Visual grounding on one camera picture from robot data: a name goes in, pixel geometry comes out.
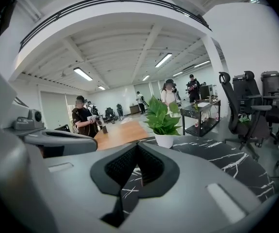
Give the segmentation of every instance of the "black table with white veins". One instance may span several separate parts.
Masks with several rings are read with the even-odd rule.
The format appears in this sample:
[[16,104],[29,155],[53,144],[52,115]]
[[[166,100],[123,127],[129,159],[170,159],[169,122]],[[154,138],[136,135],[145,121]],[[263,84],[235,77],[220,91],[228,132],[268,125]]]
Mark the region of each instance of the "black table with white veins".
[[[155,137],[135,142],[157,145]],[[274,182],[270,180],[264,168],[248,154],[230,145],[196,136],[175,136],[171,149],[210,161],[247,186],[261,202],[275,193]],[[123,212],[126,217],[135,208],[138,201],[136,193],[141,187],[141,172],[137,167],[121,191]]]

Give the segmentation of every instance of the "black pants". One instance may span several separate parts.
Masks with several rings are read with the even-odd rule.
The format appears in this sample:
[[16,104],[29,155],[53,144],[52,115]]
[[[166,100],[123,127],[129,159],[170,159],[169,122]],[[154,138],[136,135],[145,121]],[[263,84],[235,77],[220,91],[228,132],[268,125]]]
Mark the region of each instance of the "black pants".
[[143,103],[139,103],[139,108],[141,109],[141,113],[145,113],[146,110],[145,110],[145,106]]
[[197,99],[199,99],[199,95],[198,95],[198,93],[196,93],[196,94],[190,94],[190,103],[193,103],[194,102],[194,100],[197,100]]

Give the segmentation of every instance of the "table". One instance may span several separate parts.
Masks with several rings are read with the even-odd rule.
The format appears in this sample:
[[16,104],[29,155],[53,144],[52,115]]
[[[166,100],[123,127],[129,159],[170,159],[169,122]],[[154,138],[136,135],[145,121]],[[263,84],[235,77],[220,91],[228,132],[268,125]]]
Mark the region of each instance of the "table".
[[[135,142],[157,145],[155,137],[149,137]],[[270,180],[264,168],[255,162],[248,154],[230,145],[212,139],[188,136],[175,136],[173,151],[179,151],[201,157],[215,164],[218,168],[247,186],[261,202],[274,195],[274,182]],[[141,172],[137,167],[121,191],[124,216],[133,211],[137,204],[136,192],[140,190]]]
[[94,139],[98,143],[97,150],[105,150],[123,145],[125,143],[148,137],[147,132],[140,126],[138,121],[120,124],[113,130],[104,134],[99,131]]
[[[208,118],[202,123],[202,114],[211,109],[213,105],[218,106],[218,120],[216,118]],[[188,105],[184,108],[181,108],[181,118],[182,118],[182,134],[185,135],[185,132],[194,136],[204,136],[207,134],[217,123],[220,121],[220,105],[221,101],[216,100],[213,104],[207,104],[204,107],[199,107],[198,111],[195,110],[193,105]],[[191,117],[198,119],[198,126],[191,126],[188,129],[185,129],[184,117]]]
[[131,114],[136,114],[138,112],[140,112],[139,110],[139,105],[133,105],[133,106],[130,106],[130,111],[131,111]]

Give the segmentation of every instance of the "man in black shirt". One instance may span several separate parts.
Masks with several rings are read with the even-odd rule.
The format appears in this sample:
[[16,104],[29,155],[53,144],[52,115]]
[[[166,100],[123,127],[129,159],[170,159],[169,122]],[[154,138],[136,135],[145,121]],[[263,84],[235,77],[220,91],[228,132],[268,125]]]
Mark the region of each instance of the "man in black shirt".
[[190,82],[187,84],[188,86],[188,93],[190,98],[190,103],[193,103],[194,100],[199,99],[199,87],[200,83],[197,79],[194,78],[193,74],[190,74]]
[[78,127],[79,134],[84,134],[86,136],[93,137],[97,134],[98,128],[96,122],[91,118],[91,112],[84,107],[84,97],[78,96],[76,100],[76,108],[72,110],[72,119],[73,122]]

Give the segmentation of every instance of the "cap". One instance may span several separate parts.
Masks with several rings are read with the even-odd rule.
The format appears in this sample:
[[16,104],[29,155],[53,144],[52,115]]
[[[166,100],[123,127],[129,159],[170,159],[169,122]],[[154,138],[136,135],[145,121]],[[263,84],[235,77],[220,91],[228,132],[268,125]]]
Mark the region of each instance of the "cap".
[[172,84],[173,84],[173,86],[176,86],[176,84],[174,83],[174,81],[173,81],[172,79],[166,80],[166,82],[165,82],[165,83],[172,83]]

